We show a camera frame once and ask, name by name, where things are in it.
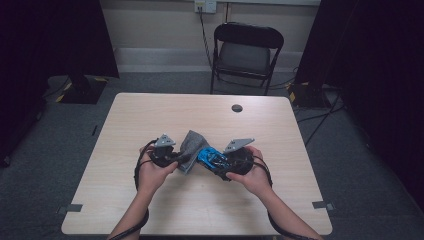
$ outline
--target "black chair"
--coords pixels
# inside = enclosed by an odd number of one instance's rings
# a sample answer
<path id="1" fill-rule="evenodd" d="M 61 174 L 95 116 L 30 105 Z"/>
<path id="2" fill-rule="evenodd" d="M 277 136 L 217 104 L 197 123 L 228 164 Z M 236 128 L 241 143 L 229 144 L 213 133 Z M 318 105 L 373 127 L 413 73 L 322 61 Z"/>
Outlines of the black chair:
<path id="1" fill-rule="evenodd" d="M 214 91 L 215 74 L 234 75 L 267 81 L 264 95 L 268 94 L 278 54 L 284 37 L 277 30 L 243 23 L 228 22 L 214 32 L 214 52 L 210 94 Z M 271 59 L 271 50 L 275 50 Z"/>

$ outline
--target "person's right hand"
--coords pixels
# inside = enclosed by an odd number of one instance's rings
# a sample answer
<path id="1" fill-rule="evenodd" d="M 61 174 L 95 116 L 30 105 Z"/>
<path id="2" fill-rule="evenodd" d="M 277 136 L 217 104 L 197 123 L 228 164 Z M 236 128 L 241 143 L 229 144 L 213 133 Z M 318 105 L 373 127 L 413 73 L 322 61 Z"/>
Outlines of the person's right hand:
<path id="1" fill-rule="evenodd" d="M 246 150 L 252 153 L 254 162 L 265 165 L 265 163 L 260 160 L 263 159 L 262 153 L 260 150 L 252 147 L 246 146 Z M 246 175 L 239 175 L 236 173 L 228 172 L 226 176 L 236 182 L 243 184 L 243 186 L 251 193 L 260 197 L 262 194 L 265 194 L 268 191 L 272 191 L 271 185 L 268 182 L 268 177 L 264 169 L 259 166 L 253 165 L 252 169 Z"/>

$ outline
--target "wooden table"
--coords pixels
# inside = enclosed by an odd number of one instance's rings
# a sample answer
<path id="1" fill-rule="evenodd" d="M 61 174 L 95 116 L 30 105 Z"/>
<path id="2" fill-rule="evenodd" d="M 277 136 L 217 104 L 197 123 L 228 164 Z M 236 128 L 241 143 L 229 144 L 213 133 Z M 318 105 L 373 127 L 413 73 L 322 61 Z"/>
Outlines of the wooden table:
<path id="1" fill-rule="evenodd" d="M 232 106 L 243 111 L 236 113 Z M 68 212 L 65 234 L 109 234 L 136 189 L 133 171 L 139 148 L 167 133 L 178 151 L 189 130 L 224 150 L 232 139 L 255 138 L 268 164 L 273 189 L 322 235 L 332 226 L 322 201 L 299 128 L 288 99 L 263 96 L 186 94 L 118 94 L 97 140 Z M 236 182 L 224 182 L 200 164 L 188 175 L 168 176 L 149 206 L 141 234 L 275 235 L 261 202 Z"/>

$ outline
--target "blue object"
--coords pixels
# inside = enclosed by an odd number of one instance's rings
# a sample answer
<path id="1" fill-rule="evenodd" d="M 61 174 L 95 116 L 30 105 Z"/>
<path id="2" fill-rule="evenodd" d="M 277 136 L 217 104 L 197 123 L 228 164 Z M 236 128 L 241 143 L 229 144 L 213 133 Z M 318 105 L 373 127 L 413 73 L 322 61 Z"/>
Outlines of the blue object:
<path id="1" fill-rule="evenodd" d="M 202 149 L 197 155 L 197 160 L 210 170 L 216 168 L 227 169 L 230 167 L 230 164 L 227 162 L 227 157 L 213 147 Z"/>

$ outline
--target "white wall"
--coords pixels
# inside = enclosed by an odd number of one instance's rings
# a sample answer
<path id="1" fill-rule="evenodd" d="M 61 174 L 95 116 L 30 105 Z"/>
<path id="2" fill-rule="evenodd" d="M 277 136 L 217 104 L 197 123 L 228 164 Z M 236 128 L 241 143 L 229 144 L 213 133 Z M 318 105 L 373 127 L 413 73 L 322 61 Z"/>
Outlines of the white wall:
<path id="1" fill-rule="evenodd" d="M 116 48 L 204 49 L 199 15 L 192 1 L 101 0 L 112 45 Z M 212 48 L 216 26 L 224 22 L 226 3 L 203 15 Z M 232 3 L 230 20 L 266 25 L 285 37 L 284 52 L 303 52 L 318 6 Z"/>

